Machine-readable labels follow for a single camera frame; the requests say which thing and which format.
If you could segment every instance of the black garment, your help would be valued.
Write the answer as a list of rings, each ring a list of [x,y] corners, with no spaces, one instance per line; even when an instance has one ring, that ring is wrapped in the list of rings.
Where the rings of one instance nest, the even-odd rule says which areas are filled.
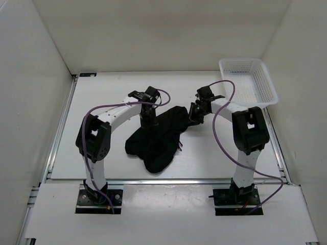
[[[126,140],[126,153],[143,159],[145,168],[151,173],[163,171],[179,148],[179,135],[188,128],[188,118],[185,107],[169,109],[157,116],[158,125],[139,128]]]

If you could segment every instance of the robotic arm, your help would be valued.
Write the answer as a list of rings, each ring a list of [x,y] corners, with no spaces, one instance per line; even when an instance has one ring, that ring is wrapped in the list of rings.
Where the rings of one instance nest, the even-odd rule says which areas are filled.
[[[198,89],[196,97],[198,99],[191,103],[189,112],[190,126],[202,124],[205,115],[216,113],[228,102],[224,96],[215,96],[209,86]],[[261,150],[269,142],[269,133],[261,109],[230,103],[220,115],[232,122],[233,138],[239,150],[237,161],[255,169]],[[253,170],[236,167],[229,188],[229,194],[235,203],[243,202],[254,191],[253,175]]]
[[[133,91],[123,100],[122,104],[126,104],[125,106],[113,107],[95,116],[90,114],[86,119],[85,140],[89,167],[92,171],[93,181],[101,192],[106,193],[107,191],[107,181],[104,176],[104,158],[110,150],[110,139],[113,131],[135,115],[140,115],[142,127],[156,125],[155,108],[152,105],[141,103],[128,105],[127,103],[155,103],[159,96],[159,91],[153,87],[148,87],[145,92]],[[85,161],[82,142],[82,126],[76,139],[76,146],[79,148],[79,152]],[[88,198],[96,204],[104,203],[105,197],[96,191],[86,163],[85,168],[86,180],[83,181],[83,184],[87,191]]]

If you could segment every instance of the black cloth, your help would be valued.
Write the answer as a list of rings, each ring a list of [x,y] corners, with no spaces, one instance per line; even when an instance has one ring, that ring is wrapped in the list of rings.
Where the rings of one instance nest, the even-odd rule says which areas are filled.
[[[125,143],[125,151],[144,161],[150,173],[163,171],[173,160],[179,148],[179,136],[187,127],[189,118],[185,107],[175,106],[157,116],[158,125],[139,128]]]

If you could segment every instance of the perforated basket bottom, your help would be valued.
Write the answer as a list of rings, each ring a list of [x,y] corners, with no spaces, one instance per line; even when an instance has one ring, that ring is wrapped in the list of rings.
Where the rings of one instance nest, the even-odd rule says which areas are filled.
[[[233,98],[233,102],[238,103],[258,103],[259,99],[256,94],[256,90],[253,84],[252,75],[225,75],[225,79],[232,80],[235,83],[236,91]],[[231,96],[232,86],[230,84],[225,85],[227,98]]]

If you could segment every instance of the white floor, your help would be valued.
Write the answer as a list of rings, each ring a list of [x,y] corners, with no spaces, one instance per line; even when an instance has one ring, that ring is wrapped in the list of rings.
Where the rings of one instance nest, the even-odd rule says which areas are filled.
[[[261,199],[277,185],[258,186]],[[215,216],[210,185],[125,185],[122,214],[75,214],[79,184],[42,184],[26,238],[58,244],[305,245],[317,237],[301,188],[284,186],[261,216]]]
[[[84,162],[75,146],[75,140],[83,116],[90,108],[119,103],[131,91],[145,91],[148,86],[153,86],[166,90],[172,97],[170,104],[157,109],[157,114],[175,105],[185,106],[189,110],[190,103],[195,100],[196,90],[220,79],[219,71],[110,72],[98,73],[96,77],[79,78],[51,178],[85,179]],[[215,95],[224,94],[222,86],[213,86],[212,89]],[[180,138],[183,143],[182,152],[177,151],[173,162],[161,174],[153,175],[146,171],[142,160],[129,157],[125,153],[125,140],[139,127],[139,118],[133,117],[112,134],[111,149],[105,159],[105,177],[144,180],[230,179],[235,165],[215,142],[212,118],[212,115],[208,115],[203,125],[190,127],[184,132]],[[217,128],[223,145],[237,158],[231,123],[219,117]],[[257,170],[280,176],[270,143],[266,144],[259,156]]]

